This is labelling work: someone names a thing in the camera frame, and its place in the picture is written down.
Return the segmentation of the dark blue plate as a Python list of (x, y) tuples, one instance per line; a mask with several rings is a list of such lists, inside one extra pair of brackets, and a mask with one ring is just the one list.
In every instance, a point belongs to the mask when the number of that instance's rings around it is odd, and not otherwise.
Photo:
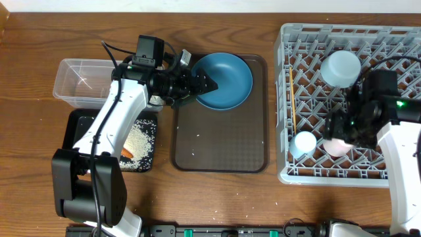
[(230, 53), (211, 53), (199, 59), (192, 72), (203, 69), (218, 89), (197, 96), (197, 101), (209, 109), (226, 111), (241, 105), (253, 89), (253, 75), (247, 63)]

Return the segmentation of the pink cup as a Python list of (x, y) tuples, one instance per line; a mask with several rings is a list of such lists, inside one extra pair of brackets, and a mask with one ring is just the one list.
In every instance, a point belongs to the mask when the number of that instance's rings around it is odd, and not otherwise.
[(345, 143), (344, 140), (332, 138), (331, 140), (324, 140), (323, 147), (329, 155), (342, 157), (354, 148), (354, 145)]

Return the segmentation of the light blue cup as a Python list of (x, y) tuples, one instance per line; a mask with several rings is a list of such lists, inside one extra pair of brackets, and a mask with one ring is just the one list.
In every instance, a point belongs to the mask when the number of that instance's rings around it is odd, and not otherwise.
[(316, 137), (308, 131), (299, 132), (289, 143), (289, 152), (294, 159), (299, 159), (303, 155), (311, 157), (316, 150)]

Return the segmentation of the light blue bowl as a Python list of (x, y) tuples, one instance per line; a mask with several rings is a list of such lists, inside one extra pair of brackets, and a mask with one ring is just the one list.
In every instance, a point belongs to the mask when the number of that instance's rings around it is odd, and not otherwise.
[(337, 87), (352, 86), (361, 71), (359, 58), (350, 51), (336, 51), (321, 64), (320, 73), (325, 83)]

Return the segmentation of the wooden chopstick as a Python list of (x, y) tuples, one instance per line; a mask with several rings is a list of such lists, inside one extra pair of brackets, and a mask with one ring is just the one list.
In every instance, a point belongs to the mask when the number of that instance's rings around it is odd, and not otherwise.
[(294, 134), (297, 133), (296, 117), (295, 117), (295, 92), (294, 92), (294, 83), (293, 83), (293, 69), (289, 67), (289, 83), (290, 83), (290, 93), (291, 93), (291, 117), (293, 121), (293, 131)]

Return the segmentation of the pile of white rice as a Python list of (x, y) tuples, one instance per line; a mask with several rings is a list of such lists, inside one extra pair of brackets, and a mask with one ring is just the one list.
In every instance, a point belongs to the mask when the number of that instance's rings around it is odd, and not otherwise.
[(120, 157), (120, 168), (124, 172), (147, 172), (151, 170), (155, 150), (157, 122), (151, 119), (137, 119), (124, 143), (134, 157)]

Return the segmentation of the orange carrot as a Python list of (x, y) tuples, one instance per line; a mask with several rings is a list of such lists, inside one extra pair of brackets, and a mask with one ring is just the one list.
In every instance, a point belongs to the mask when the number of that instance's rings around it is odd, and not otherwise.
[(126, 157), (128, 159), (132, 159), (134, 156), (125, 148), (121, 151), (121, 156)]

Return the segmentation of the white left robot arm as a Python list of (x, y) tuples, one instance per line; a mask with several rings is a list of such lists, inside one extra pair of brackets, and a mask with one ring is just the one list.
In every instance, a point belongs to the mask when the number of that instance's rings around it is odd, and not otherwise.
[(51, 161), (58, 216), (89, 224), (95, 234), (139, 236), (142, 220), (127, 207), (120, 155), (132, 126), (153, 95), (182, 106), (218, 84), (179, 59), (162, 70), (152, 59), (129, 56), (115, 66), (109, 96), (87, 132), (70, 149), (58, 149)]

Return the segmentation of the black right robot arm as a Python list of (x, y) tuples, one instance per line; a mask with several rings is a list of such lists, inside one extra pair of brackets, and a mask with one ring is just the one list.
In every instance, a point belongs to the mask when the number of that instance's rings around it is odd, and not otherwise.
[(382, 96), (358, 102), (351, 112), (328, 113), (323, 137), (374, 149), (387, 169), (391, 236), (420, 235), (420, 101)]

